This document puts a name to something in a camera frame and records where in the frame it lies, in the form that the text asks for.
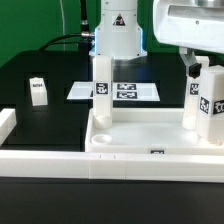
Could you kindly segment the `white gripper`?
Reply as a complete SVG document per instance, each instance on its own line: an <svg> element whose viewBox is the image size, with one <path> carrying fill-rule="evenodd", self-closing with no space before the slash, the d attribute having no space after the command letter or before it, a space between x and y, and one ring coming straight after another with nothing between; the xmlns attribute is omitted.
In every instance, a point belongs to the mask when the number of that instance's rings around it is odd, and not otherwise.
<svg viewBox="0 0 224 224"><path fill-rule="evenodd" d="M186 75L196 79L202 64L193 49L224 54L224 0L154 0L153 30L160 43L180 47Z"/></svg>

